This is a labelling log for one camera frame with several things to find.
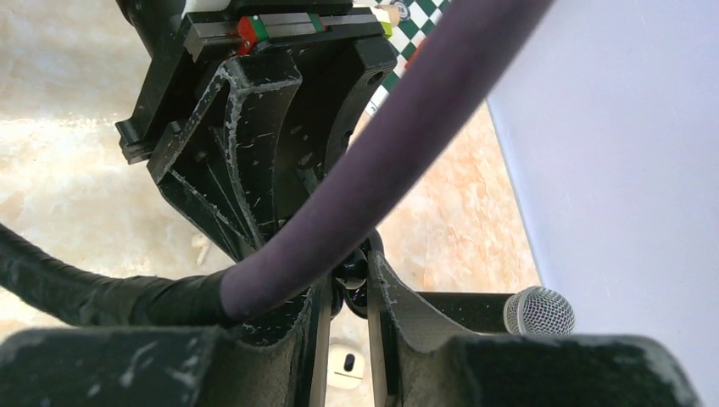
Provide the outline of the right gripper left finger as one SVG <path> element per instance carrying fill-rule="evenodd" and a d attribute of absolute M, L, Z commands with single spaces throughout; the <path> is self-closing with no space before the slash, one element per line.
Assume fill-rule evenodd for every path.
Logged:
<path fill-rule="evenodd" d="M 219 327 L 43 328 L 1 347 L 4 406 L 321 406 L 332 285 Z"/>

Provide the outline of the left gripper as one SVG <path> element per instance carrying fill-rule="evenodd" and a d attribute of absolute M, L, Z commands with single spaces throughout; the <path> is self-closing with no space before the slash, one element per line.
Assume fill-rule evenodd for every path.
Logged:
<path fill-rule="evenodd" d="M 151 59 L 117 124 L 121 151 L 149 159 L 163 198 L 235 261 L 302 206 L 298 172 L 325 176 L 397 63 L 379 19 L 350 1 L 118 6 Z"/>

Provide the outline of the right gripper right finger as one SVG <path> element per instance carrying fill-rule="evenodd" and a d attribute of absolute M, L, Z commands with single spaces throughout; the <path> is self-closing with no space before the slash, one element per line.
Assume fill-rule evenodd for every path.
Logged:
<path fill-rule="evenodd" d="M 699 406 L 676 358 L 637 336 L 479 335 L 368 256 L 377 406 Z"/>

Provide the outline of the white earbud case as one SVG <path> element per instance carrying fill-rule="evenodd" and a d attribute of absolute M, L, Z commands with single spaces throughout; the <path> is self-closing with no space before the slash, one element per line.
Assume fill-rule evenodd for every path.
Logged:
<path fill-rule="evenodd" d="M 366 361 L 356 348 L 334 343 L 328 349 L 326 384 L 342 390 L 356 389 L 364 380 Z"/>

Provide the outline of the black earbud case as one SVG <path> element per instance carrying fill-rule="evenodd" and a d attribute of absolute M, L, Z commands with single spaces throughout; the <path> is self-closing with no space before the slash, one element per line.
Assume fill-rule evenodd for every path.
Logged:
<path fill-rule="evenodd" d="M 361 248 L 366 255 L 367 261 L 370 251 L 376 250 L 381 253 L 384 252 L 384 246 L 382 238 L 377 229 L 375 229 L 357 248 Z M 367 286 L 365 284 L 357 290 L 348 291 L 344 289 L 338 282 L 333 278 L 332 282 L 332 307 L 331 307 L 331 318 L 334 319 L 346 305 L 347 308 L 356 316 L 361 319 L 367 319 Z"/>

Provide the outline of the black earbud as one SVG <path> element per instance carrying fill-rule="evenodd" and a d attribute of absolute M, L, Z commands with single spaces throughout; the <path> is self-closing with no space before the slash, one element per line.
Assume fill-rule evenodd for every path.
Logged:
<path fill-rule="evenodd" d="M 357 290 L 367 279 L 368 261 L 365 252 L 356 248 L 341 264 L 332 270 L 332 277 L 344 289 Z"/>

